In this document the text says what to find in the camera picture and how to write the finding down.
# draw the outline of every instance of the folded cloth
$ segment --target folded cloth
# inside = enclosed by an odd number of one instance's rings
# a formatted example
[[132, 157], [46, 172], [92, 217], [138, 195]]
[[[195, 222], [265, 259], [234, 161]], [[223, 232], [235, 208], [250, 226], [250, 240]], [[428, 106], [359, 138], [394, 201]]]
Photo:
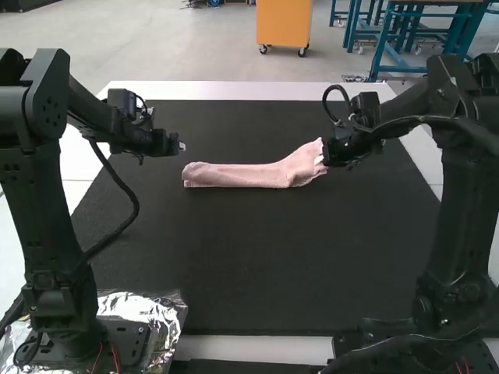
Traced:
[[184, 187], [300, 187], [326, 174], [322, 164], [322, 139], [301, 146], [284, 160], [273, 164], [207, 164], [193, 162], [182, 171]]

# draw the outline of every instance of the orange cabinet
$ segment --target orange cabinet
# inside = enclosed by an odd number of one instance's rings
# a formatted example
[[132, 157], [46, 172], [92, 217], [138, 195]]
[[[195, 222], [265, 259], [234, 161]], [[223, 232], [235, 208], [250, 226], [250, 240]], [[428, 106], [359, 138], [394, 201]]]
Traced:
[[313, 0], [257, 0], [257, 43], [305, 50], [310, 40]]

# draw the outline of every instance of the black rubber mat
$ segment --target black rubber mat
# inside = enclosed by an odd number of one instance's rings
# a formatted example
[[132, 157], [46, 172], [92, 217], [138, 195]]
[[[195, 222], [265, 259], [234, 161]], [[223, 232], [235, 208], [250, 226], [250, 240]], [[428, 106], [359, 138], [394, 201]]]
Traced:
[[308, 365], [267, 364], [261, 362], [234, 362], [190, 360], [173, 362], [170, 374], [313, 374], [322, 368]]
[[[185, 333], [329, 336], [364, 316], [409, 315], [438, 201], [399, 141], [298, 189], [184, 189], [190, 161], [277, 161], [328, 135], [329, 122], [318, 102], [149, 104], [156, 126], [179, 132], [187, 152], [142, 167], [130, 155], [111, 157], [142, 206], [95, 260], [99, 288], [179, 288]], [[82, 246], [130, 211], [102, 171], [73, 214]]]

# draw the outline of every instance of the red wire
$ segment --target red wire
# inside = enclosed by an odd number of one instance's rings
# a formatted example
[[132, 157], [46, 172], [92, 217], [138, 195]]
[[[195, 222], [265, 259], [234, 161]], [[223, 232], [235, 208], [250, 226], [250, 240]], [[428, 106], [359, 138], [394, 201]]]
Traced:
[[465, 362], [465, 367], [466, 367], [466, 374], [470, 374], [471, 370], [469, 369], [468, 362], [466, 361], [465, 358], [462, 359]]
[[459, 367], [459, 364], [456, 362], [455, 367], [457, 368], [459, 374], [462, 374], [461, 368]]
[[95, 371], [95, 366], [97, 365], [97, 362], [99, 361], [99, 358], [101, 357], [102, 350], [104, 349], [104, 345], [101, 343], [101, 347], [99, 348], [99, 353], [97, 355], [97, 358], [95, 359], [94, 366], [92, 367], [92, 373], [94, 374]]
[[[468, 362], [466, 361], [466, 359], [465, 359], [465, 358], [462, 358], [462, 361], [463, 361], [463, 362], [464, 362], [464, 364], [465, 364], [466, 374], [470, 374], [471, 369], [469, 368], [469, 364], [468, 364]], [[461, 370], [461, 368], [459, 367], [459, 364], [458, 364], [457, 362], [455, 363], [455, 367], [457, 368], [457, 370], [458, 370], [459, 374], [462, 374], [462, 370]]]
[[120, 374], [120, 372], [119, 372], [119, 363], [118, 363], [118, 353], [115, 351], [115, 348], [112, 346], [111, 343], [109, 343], [109, 345], [111, 345], [112, 356], [115, 359], [116, 374]]

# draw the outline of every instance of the caster wheel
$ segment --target caster wheel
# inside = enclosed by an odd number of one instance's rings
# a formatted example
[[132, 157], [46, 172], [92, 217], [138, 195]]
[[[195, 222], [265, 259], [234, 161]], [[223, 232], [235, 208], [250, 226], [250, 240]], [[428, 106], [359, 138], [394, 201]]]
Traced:
[[353, 44], [353, 50], [358, 54], [358, 55], [361, 55], [362, 53], [364, 53], [364, 44], [362, 43], [359, 43], [358, 41], [356, 41], [354, 44]]

